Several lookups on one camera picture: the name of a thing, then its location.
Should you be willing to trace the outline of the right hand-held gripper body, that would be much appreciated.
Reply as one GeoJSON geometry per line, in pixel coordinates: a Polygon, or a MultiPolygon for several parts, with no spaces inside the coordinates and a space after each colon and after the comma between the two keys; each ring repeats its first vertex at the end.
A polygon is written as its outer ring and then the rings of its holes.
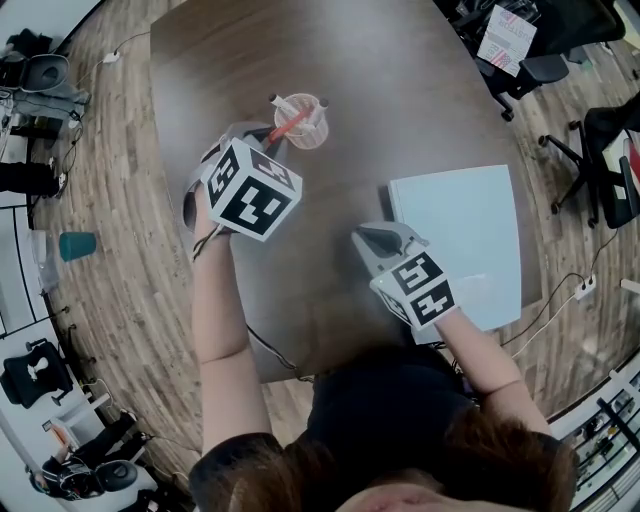
{"type": "Polygon", "coordinates": [[[455,308],[447,275],[428,251],[428,242],[399,222],[369,222],[352,232],[352,242],[371,275],[370,288],[385,307],[416,331],[455,308]],[[374,253],[360,228],[392,230],[402,239],[401,253],[374,253]]]}

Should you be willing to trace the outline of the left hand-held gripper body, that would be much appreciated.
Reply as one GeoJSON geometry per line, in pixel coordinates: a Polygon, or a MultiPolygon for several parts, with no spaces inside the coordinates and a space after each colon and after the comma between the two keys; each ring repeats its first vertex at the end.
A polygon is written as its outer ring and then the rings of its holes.
{"type": "Polygon", "coordinates": [[[195,230],[198,185],[204,188],[210,220],[258,241],[267,240],[299,203],[303,180],[287,167],[288,143],[280,139],[277,155],[267,156],[255,139],[260,128],[273,127],[234,123],[203,154],[183,194],[187,230],[195,230]]]}

